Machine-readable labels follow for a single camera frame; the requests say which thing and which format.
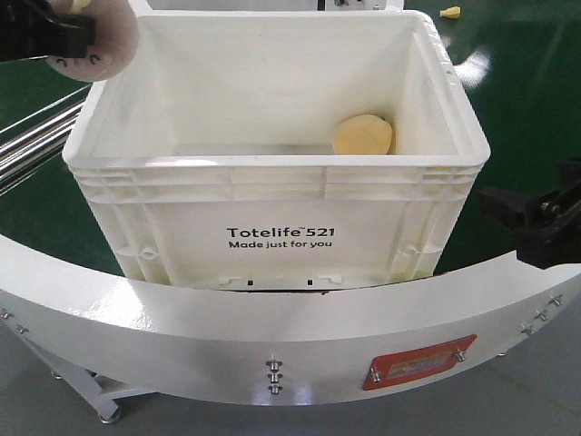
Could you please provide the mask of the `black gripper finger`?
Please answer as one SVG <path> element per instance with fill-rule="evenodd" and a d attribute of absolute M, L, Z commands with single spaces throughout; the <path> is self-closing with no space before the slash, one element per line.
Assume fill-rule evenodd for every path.
<path fill-rule="evenodd" d="M 511 231 L 532 227 L 539 217 L 537 198 L 496 187 L 478 191 L 481 212 Z"/>
<path fill-rule="evenodd" d="M 83 58 L 95 42 L 92 17 L 60 14 L 46 1 L 1 3 L 1 60 Z"/>

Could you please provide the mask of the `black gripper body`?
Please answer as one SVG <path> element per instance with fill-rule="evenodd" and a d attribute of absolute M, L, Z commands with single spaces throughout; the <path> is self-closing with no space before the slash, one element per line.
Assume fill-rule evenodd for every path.
<path fill-rule="evenodd" d="M 515 231 L 517 258 L 540 269 L 580 262 L 580 159 L 558 163 L 557 190 L 525 203 Z"/>

